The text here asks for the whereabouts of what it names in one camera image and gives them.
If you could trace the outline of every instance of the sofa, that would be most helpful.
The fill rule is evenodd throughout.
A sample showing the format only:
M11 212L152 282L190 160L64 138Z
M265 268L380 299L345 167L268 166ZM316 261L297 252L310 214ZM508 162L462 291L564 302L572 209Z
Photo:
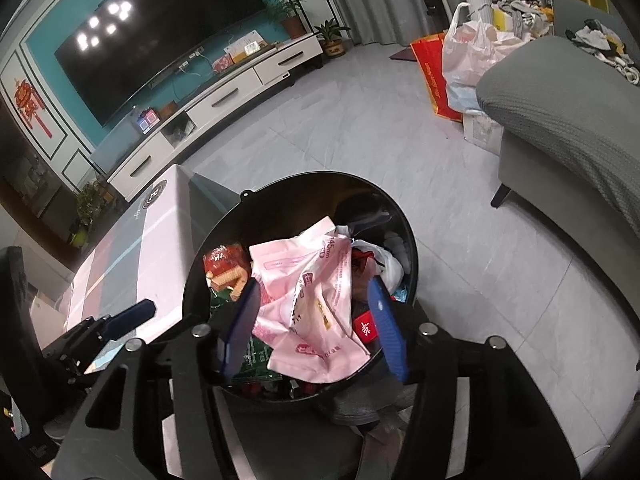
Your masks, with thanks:
M567 233L640 319L640 88L565 37L596 18L616 31L634 60L624 23L578 0L556 0L556 36L530 42L480 79L481 108L504 126L492 206L523 197ZM592 480L640 470L640 402Z

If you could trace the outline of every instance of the drawer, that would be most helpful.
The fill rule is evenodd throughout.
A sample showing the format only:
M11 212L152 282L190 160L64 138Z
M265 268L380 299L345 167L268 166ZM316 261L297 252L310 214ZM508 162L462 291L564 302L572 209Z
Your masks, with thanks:
M158 131L135 153L111 178L111 185L127 200L140 190L164 168L174 147Z
M250 68L205 97L187 111L187 115L196 128L201 128L229 115L260 88L262 83L254 69Z
M254 68L260 80L267 84L269 81L273 81L278 76L318 54L322 54L322 47L318 43L318 38L312 36L274 54L263 62L258 63Z

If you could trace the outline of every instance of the bolt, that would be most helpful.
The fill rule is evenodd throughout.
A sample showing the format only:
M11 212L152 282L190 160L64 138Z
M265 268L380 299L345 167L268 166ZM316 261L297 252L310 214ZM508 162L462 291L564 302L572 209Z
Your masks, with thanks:
M489 338L489 346L494 350L502 350L503 348L506 348L507 342L499 335L492 335Z
M418 329L422 335L436 335L438 333L437 325L433 323L422 323Z
M191 329L191 334L193 334L194 337L204 337L209 335L209 332L211 332L211 327L206 323L201 323Z
M124 348L127 349L127 352L135 352L136 350L140 350L142 348L144 341L139 337L134 337L133 339L129 339L126 343L124 343Z

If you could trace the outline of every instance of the television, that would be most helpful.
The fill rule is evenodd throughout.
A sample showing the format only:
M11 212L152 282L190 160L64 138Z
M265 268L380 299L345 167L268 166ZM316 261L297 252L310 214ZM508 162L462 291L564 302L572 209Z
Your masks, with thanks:
M56 59L104 126L156 76L264 8L262 0L104 0Z

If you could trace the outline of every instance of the teal wall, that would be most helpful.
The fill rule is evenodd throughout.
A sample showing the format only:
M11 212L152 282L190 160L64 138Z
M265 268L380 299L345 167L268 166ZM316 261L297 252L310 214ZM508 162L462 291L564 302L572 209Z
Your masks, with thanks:
M26 42L51 91L94 146L100 144L120 118L114 118L105 127L100 125L66 77L58 60L56 60L55 52L63 41L97 9L102 1L104 0L60 0L38 24ZM270 43L284 41L288 38L279 24L270 23L263 15L258 15L229 28L228 33L220 34L209 40L204 45L205 56L214 61L224 54L223 49L230 41L236 40L254 29ZM136 96L135 102L132 102L131 105L137 105L141 108L149 106L161 108L172 100L178 101L185 97L212 77L207 61L201 58L191 61L186 71L191 73L172 75L157 87L144 89Z

